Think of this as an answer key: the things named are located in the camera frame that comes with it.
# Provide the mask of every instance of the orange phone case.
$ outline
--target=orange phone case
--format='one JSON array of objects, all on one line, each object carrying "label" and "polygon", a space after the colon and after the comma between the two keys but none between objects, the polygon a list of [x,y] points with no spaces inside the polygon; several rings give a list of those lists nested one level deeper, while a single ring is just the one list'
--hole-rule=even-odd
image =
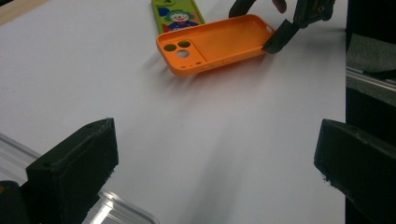
[{"label": "orange phone case", "polygon": [[265,54],[262,45],[274,32],[260,17],[245,15],[159,35],[157,47],[170,70],[186,77]]}]

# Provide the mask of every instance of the phone case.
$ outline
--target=phone case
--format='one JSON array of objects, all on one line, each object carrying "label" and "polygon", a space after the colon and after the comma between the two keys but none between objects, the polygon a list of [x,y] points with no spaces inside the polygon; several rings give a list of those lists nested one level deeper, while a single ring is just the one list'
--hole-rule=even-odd
[{"label": "phone case", "polygon": [[191,27],[157,37],[157,48],[177,76],[265,54],[262,45],[275,29],[260,17],[245,15]]},{"label": "phone case", "polygon": [[204,24],[194,0],[151,0],[160,34]]}]

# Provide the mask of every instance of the cartoon character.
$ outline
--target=cartoon character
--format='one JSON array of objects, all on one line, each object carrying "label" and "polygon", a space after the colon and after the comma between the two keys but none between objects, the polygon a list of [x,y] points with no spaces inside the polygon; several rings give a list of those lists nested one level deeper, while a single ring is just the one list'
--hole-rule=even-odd
[{"label": "cartoon character", "polygon": [[191,15],[190,12],[184,10],[172,10],[165,17],[166,21],[173,21],[167,26],[167,28],[172,31],[198,25],[198,23],[190,21],[193,19],[194,16]]}]

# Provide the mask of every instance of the finger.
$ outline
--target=finger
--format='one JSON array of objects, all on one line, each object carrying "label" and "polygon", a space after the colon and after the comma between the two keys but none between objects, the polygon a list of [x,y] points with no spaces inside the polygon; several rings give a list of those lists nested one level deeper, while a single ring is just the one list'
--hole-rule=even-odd
[{"label": "finger", "polygon": [[284,13],[287,8],[287,4],[285,0],[273,0],[274,5],[280,13]]}]

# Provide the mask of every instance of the black clamp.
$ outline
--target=black clamp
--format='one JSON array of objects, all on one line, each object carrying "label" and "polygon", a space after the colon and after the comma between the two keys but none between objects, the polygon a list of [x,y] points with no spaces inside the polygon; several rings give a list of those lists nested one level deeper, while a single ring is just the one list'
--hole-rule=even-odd
[{"label": "black clamp", "polygon": [[82,223],[117,164],[114,119],[85,125],[30,164],[22,186],[0,181],[0,223]]},{"label": "black clamp", "polygon": [[[246,15],[256,0],[236,0],[229,18]],[[328,21],[332,17],[335,0],[298,0],[293,23],[284,20],[271,38],[262,46],[268,53],[278,53],[300,29],[316,21]]]}]

